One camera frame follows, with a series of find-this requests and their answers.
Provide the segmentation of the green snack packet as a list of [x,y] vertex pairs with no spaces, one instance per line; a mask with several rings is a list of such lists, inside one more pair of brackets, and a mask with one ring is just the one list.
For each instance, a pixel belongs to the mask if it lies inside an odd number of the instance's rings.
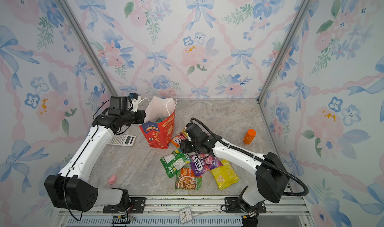
[[191,162],[188,154],[173,151],[171,154],[165,155],[160,159],[166,174],[172,178],[179,170]]

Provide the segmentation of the red paper gift bag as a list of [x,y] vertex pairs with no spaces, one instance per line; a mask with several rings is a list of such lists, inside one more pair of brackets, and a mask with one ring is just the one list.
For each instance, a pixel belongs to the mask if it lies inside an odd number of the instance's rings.
[[[175,108],[177,99],[161,99],[153,97],[145,109],[145,122],[140,125],[140,129],[151,148],[164,149],[172,139],[175,126]],[[167,118],[161,123],[157,123],[159,118]]]

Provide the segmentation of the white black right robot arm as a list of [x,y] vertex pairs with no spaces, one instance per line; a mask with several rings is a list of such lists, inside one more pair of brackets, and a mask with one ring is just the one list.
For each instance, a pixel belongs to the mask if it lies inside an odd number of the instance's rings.
[[208,135],[197,124],[187,124],[185,131],[188,139],[181,141],[182,153],[196,153],[197,158],[221,158],[251,173],[256,178],[256,185],[245,187],[238,202],[244,212],[249,212],[258,203],[269,201],[279,203],[289,178],[270,165],[285,170],[274,153],[257,154],[235,146],[218,135]]

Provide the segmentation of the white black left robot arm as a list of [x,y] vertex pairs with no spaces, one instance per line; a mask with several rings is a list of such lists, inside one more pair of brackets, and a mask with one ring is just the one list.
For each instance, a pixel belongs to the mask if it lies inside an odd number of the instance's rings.
[[121,127],[143,124],[145,111],[104,111],[92,123],[88,136],[73,158],[57,175],[49,175],[44,186],[54,207],[70,211],[87,212],[93,207],[110,206],[126,212],[131,207],[128,190],[119,188],[98,189],[88,183],[91,172],[107,146]]

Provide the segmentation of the orange Fox's candy bag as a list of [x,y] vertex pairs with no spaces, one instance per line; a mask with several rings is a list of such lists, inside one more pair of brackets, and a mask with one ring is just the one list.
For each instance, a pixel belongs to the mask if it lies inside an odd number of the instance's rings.
[[188,140],[188,139],[189,139],[188,134],[183,130],[171,139],[171,143],[175,145],[177,148],[179,148],[181,145],[181,142],[183,140]]

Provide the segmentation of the purple Fox's candy bag lower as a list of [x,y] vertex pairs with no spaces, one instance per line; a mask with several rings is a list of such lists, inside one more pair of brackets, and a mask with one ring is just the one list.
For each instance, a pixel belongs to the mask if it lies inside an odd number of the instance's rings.
[[200,177],[206,172],[223,166],[217,157],[208,154],[197,153],[191,155],[191,169],[196,177]]

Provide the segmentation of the white grey calculator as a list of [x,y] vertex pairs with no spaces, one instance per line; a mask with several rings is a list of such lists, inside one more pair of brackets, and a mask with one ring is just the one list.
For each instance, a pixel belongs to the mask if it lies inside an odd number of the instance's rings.
[[115,135],[109,142],[111,146],[132,147],[135,143],[136,136]]

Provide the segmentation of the green orange noodle packet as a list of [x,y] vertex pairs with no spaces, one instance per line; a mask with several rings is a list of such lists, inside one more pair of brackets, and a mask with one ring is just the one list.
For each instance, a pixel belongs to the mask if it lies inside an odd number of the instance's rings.
[[191,167],[182,168],[176,173],[176,190],[199,190],[201,186],[202,177],[197,177]]

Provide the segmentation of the yellow snack packet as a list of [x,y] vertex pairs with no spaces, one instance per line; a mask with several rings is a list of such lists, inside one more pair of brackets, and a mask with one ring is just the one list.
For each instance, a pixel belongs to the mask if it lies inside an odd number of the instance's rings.
[[211,170],[211,174],[213,175],[219,190],[224,190],[239,182],[240,178],[232,168],[229,161],[222,160],[220,163],[221,165],[219,167]]

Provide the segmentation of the orange plastic bottle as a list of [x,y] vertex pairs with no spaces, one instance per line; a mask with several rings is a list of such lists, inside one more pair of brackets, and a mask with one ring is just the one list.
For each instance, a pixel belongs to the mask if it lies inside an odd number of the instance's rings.
[[247,132],[246,132],[246,134],[244,136],[243,142],[246,145],[250,145],[252,143],[252,141],[254,140],[256,134],[257,134],[257,132],[255,130],[253,130],[253,129],[247,130]]

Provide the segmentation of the pink toy pig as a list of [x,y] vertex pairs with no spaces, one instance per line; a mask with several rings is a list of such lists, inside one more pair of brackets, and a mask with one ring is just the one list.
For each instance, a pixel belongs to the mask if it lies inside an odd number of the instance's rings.
[[108,183],[110,185],[113,185],[115,182],[117,181],[117,176],[116,175],[112,175],[109,180],[108,180]]

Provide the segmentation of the small white clock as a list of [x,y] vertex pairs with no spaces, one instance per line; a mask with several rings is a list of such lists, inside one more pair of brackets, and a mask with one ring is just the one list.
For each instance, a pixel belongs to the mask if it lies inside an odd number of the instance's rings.
[[193,214],[190,207],[179,210],[180,224],[184,225],[193,221]]

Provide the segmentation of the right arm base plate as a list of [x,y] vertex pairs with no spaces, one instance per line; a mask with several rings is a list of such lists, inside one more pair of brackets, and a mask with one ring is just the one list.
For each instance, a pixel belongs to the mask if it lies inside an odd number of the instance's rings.
[[246,214],[250,215],[256,213],[258,208],[260,214],[266,214],[266,206],[264,202],[257,204],[254,207],[248,207],[246,204],[240,204],[238,197],[225,197],[225,203],[221,206],[221,211],[226,212],[227,214]]

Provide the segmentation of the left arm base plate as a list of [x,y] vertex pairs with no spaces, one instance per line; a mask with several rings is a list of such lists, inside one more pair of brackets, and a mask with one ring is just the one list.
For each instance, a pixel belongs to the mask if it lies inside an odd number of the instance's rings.
[[119,205],[104,206],[104,214],[143,214],[146,205],[145,197],[129,197],[127,202]]

